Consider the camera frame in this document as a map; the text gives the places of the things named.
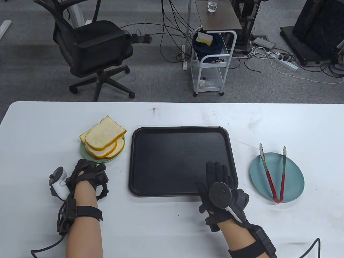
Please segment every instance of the white cart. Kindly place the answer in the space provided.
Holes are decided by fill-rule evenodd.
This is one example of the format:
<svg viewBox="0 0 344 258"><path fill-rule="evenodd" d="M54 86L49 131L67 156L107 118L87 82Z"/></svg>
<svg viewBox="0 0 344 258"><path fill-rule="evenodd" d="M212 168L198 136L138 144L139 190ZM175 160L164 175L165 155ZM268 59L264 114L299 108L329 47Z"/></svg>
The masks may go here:
<svg viewBox="0 0 344 258"><path fill-rule="evenodd" d="M199 32L202 27L197 28L196 32ZM232 33L234 35L233 43L230 48L230 53L227 51L227 47L225 41L222 38L223 48L221 54L217 55L207 55L198 60L197 54L195 53L194 49L192 49L191 53L191 62L190 62L190 70L192 75L192 81L194 86L194 97L197 97L198 92L217 92L219 91L220 96L224 95L223 87L225 86L226 77L230 65L230 61L232 59L235 43L237 40L237 34L235 31L207 31L207 33ZM223 59L223 62L218 63L205 63L209 57L217 57L219 59ZM220 68L225 68L224 76L222 77Z"/></svg>

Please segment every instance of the white power strip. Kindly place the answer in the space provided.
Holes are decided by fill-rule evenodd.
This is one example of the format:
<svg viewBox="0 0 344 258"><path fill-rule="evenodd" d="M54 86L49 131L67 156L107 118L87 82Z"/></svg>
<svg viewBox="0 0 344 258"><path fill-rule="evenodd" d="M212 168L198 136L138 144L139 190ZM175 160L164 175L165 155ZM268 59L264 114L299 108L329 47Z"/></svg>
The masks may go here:
<svg viewBox="0 0 344 258"><path fill-rule="evenodd" d="M277 58L274 59L276 62L280 63L281 65L284 65L285 67L289 68L290 70L296 71L299 67L297 67L296 65L293 65L292 63L288 62L288 61L283 61L283 60L279 60L279 53L276 52L275 54L272 55L272 57Z"/></svg>
<svg viewBox="0 0 344 258"><path fill-rule="evenodd" d="M5 34L5 32L7 31L8 27L11 25L11 23L12 23L11 20L6 20L6 21L4 21L2 23L2 25L0 26L0 39Z"/></svg>

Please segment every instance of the bread slice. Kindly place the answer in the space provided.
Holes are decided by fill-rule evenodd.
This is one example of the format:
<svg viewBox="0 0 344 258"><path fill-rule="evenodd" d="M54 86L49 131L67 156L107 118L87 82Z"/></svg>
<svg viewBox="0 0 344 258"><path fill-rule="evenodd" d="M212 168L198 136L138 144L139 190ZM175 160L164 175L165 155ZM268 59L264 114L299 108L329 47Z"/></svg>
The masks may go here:
<svg viewBox="0 0 344 258"><path fill-rule="evenodd" d="M127 132L109 116L95 125L85 136L85 142L94 150L101 151L113 144Z"/></svg>
<svg viewBox="0 0 344 258"><path fill-rule="evenodd" d="M90 131L90 130L88 130L87 132L84 132L82 135L79 136L79 137L80 137L80 140L81 140L84 144L86 144L86 142L85 142L85 137L86 137L86 134L88 134L89 131Z"/></svg>
<svg viewBox="0 0 344 258"><path fill-rule="evenodd" d="M117 147L117 141L115 141L113 144L106 147L102 151L96 151L96 150L92 149L90 146L88 146L87 144L85 144L86 151L97 159L105 158L107 155L112 153L116 149L116 147Z"/></svg>
<svg viewBox="0 0 344 258"><path fill-rule="evenodd" d="M124 145L125 145L124 136L122 136L121 138L119 138L117 140L117 147L113 150L113 152L108 154L105 158L106 159L112 159L112 158L116 157L119 153L121 153L121 151L124 148Z"/></svg>

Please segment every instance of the chair base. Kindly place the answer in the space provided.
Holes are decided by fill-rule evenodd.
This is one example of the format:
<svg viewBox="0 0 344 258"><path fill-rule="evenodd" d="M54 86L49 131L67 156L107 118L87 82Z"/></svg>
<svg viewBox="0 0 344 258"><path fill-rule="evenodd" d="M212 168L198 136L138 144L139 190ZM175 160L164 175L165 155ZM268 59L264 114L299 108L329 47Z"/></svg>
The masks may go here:
<svg viewBox="0 0 344 258"><path fill-rule="evenodd" d="M96 83L96 90L94 92L93 102L97 102L98 98L99 98L100 91L101 91L101 87L103 86L104 83L107 83L107 84L110 84L111 86L114 86L117 89L120 89L121 91L129 93L129 98L135 98L134 92L132 92L127 87L121 85L117 81L110 78L111 76L118 74L122 71L124 71L126 74L130 73L130 69L127 65L121 66L121 67L118 67L118 68L115 68L115 69L112 69L109 71L104 71L104 70L98 71L96 77L93 77L93 78L87 79L83 82L79 82L79 83L76 83L76 84L69 86L69 91L73 94L77 94L78 93L78 87L83 86L83 85L87 85L90 83Z"/></svg>

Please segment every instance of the black bag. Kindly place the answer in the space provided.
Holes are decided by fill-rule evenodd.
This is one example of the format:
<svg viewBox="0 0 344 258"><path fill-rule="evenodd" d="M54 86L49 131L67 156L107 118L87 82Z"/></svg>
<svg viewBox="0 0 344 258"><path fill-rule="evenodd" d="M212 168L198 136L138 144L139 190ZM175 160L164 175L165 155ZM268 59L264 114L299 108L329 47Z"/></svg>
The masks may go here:
<svg viewBox="0 0 344 258"><path fill-rule="evenodd" d="M209 35L213 36L213 42L210 46L206 43L197 42L196 38L198 36L198 32L192 38L192 47L197 54L198 61L201 61L203 57L206 55L215 55L221 54L223 48L223 40L220 34L218 33L209 33ZM209 57L204 60L204 63L211 63L213 61L217 61L219 58L217 57Z"/></svg>

